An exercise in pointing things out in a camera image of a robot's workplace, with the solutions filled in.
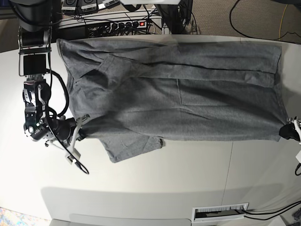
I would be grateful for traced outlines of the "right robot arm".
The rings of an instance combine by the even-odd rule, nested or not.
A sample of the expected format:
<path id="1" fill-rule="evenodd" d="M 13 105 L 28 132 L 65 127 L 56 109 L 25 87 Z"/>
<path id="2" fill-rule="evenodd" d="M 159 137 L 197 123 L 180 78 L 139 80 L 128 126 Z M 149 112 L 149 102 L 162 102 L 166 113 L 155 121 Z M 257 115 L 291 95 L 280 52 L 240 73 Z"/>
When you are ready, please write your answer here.
<path id="1" fill-rule="evenodd" d="M 26 78 L 23 89 L 25 134 L 33 141 L 45 139 L 46 145 L 53 145 L 57 140 L 59 148 L 66 151 L 67 159 L 80 158 L 75 142 L 85 138 L 81 126 L 89 116 L 65 117 L 69 94 L 62 77 L 51 69 L 52 28 L 57 24 L 52 16 L 52 1 L 10 0 L 8 4 L 20 23 L 19 76 Z M 56 77 L 62 85 L 65 107 L 60 113 L 49 107 L 52 84 L 47 83 L 46 74 Z"/>

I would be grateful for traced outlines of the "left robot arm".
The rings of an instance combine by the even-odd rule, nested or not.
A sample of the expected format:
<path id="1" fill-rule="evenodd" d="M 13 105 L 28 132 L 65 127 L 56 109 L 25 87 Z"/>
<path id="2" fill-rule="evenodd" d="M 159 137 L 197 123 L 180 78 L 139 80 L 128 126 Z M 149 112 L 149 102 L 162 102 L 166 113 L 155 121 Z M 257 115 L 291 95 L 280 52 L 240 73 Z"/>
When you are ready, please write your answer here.
<path id="1" fill-rule="evenodd" d="M 293 139 L 301 145 L 301 120 L 298 117 L 289 118 L 288 123 L 279 130 L 279 135 L 286 140 Z M 300 151 L 297 153 L 295 158 L 298 161 L 298 164 L 295 168 L 294 174 L 295 176 L 300 176 L 301 173 L 298 172 L 298 170 L 301 169 Z"/>

